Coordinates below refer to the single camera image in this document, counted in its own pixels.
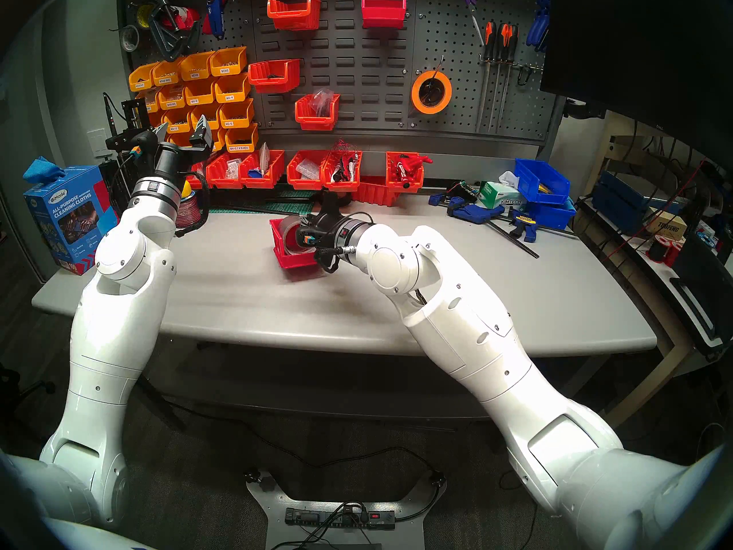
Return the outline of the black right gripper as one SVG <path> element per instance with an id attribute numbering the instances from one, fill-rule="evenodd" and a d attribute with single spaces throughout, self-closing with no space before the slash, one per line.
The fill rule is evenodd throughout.
<path id="1" fill-rule="evenodd" d="M 293 252 L 315 252 L 317 262 L 338 262 L 342 254 L 337 254 L 335 248 L 341 247 L 337 242 L 340 224 L 344 216 L 338 210 L 338 199 L 324 199 L 320 212 L 309 214 L 307 224 L 313 232 L 295 231 Z"/>

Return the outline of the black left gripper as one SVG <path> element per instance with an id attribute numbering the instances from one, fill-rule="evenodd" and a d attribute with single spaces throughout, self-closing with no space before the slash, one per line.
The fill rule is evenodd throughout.
<path id="1" fill-rule="evenodd" d="M 164 142 L 169 123 L 161 123 L 154 129 L 157 149 L 152 163 L 144 170 L 144 177 L 166 180 L 174 187 L 183 187 L 191 167 L 201 161 L 201 150 L 213 151 L 213 133 L 207 118 L 199 118 L 191 134 L 191 147 Z"/>

